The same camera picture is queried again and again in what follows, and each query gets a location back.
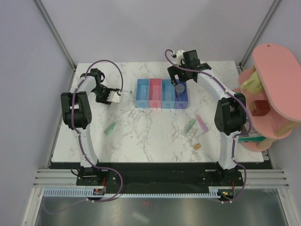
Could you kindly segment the clear jar of clips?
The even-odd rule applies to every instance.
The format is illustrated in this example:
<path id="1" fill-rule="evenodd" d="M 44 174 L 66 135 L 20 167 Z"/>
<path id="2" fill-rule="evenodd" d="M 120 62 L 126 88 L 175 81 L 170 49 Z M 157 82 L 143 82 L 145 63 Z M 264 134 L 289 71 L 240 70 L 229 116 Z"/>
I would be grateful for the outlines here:
<path id="1" fill-rule="evenodd" d="M 182 95 L 185 92 L 185 86 L 183 84 L 177 84 L 174 87 L 175 92 L 178 96 Z"/>

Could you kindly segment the pink plastic bin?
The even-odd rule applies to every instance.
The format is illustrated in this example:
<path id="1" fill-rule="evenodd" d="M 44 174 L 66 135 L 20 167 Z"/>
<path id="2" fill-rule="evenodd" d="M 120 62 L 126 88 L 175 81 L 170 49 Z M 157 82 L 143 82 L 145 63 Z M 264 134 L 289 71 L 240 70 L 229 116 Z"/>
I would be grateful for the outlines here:
<path id="1" fill-rule="evenodd" d="M 161 108 L 162 106 L 162 79 L 150 79 L 149 84 L 149 107 Z"/>

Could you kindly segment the teal blue plastic bin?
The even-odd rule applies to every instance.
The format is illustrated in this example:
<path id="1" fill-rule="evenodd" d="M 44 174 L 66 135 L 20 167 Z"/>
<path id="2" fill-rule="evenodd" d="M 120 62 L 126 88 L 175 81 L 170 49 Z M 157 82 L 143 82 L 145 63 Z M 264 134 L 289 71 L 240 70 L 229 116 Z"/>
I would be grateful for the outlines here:
<path id="1" fill-rule="evenodd" d="M 169 79 L 162 80 L 162 108 L 173 109 L 175 104 L 174 86 Z"/>

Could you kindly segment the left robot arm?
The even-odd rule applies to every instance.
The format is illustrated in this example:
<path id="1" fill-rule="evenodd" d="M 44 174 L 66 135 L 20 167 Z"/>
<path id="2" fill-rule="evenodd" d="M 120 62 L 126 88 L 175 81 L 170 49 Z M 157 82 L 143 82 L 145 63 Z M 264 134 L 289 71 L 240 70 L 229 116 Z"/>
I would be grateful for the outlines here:
<path id="1" fill-rule="evenodd" d="M 64 92 L 60 96 L 63 122 L 76 138 L 80 165 L 83 168 L 91 168 L 98 163 L 90 133 L 92 111 L 88 96 L 94 93 L 95 101 L 106 105 L 118 104 L 121 101 L 122 91 L 103 85 L 104 78 L 103 72 L 93 68 L 87 75 L 81 75 L 80 82 L 73 92 Z"/>

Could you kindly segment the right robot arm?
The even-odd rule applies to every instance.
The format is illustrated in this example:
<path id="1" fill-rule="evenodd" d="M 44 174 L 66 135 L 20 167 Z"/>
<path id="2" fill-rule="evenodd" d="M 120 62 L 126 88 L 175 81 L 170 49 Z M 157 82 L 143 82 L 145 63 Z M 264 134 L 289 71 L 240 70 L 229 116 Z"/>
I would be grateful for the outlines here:
<path id="1" fill-rule="evenodd" d="M 214 123 L 221 133 L 221 150 L 218 165 L 222 168 L 215 174 L 216 182 L 227 185 L 232 180 L 229 171 L 237 166 L 235 158 L 238 137 L 249 114 L 246 110 L 246 98 L 226 87 L 214 74 L 212 67 L 201 63 L 196 50 L 174 52 L 165 50 L 165 58 L 171 64 L 167 69 L 171 84 L 193 80 L 203 87 L 216 101 Z"/>

